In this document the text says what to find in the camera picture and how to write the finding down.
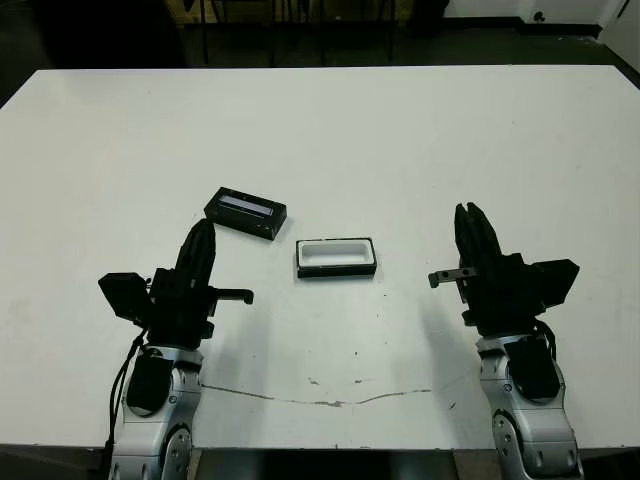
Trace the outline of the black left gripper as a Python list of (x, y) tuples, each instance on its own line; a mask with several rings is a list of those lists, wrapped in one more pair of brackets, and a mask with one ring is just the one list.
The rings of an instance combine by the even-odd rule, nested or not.
[(201, 219), (189, 231), (174, 269), (158, 268), (153, 277), (148, 342), (185, 350), (198, 349), (213, 335), (209, 321), (219, 301), (251, 305), (254, 292), (221, 289), (209, 284), (216, 255), (214, 224)]

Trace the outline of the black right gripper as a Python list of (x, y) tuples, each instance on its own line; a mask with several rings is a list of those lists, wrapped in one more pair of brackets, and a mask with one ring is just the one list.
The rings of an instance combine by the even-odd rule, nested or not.
[(492, 224), (473, 202), (456, 206), (454, 233), (459, 267), (430, 273), (429, 285), (454, 282), (467, 305), (464, 323), (483, 337), (531, 331), (546, 310), (536, 269), (519, 253), (501, 255)]

